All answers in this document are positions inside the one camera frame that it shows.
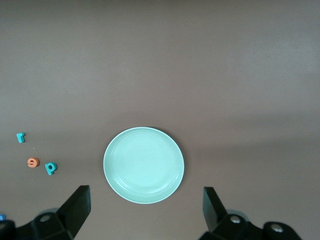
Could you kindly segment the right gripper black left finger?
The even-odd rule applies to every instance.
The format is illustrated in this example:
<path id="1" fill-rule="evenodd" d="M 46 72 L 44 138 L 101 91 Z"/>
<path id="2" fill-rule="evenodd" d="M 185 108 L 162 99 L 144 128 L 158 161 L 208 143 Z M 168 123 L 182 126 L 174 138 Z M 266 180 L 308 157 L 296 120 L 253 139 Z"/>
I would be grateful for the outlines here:
<path id="1" fill-rule="evenodd" d="M 17 240 L 73 240 L 91 212 L 88 185 L 76 191 L 54 212 L 44 212 L 18 227 Z"/>

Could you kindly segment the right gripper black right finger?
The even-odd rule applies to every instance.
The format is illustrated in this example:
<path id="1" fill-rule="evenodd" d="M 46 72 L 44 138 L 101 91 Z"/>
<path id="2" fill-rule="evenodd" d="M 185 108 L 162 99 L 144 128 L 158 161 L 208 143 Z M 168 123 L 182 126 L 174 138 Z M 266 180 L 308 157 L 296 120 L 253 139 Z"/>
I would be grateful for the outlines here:
<path id="1" fill-rule="evenodd" d="M 203 188 L 202 212 L 208 228 L 201 240 L 300 240 L 289 225 L 269 221 L 259 228 L 237 213 L 228 213 L 213 187 Z"/>

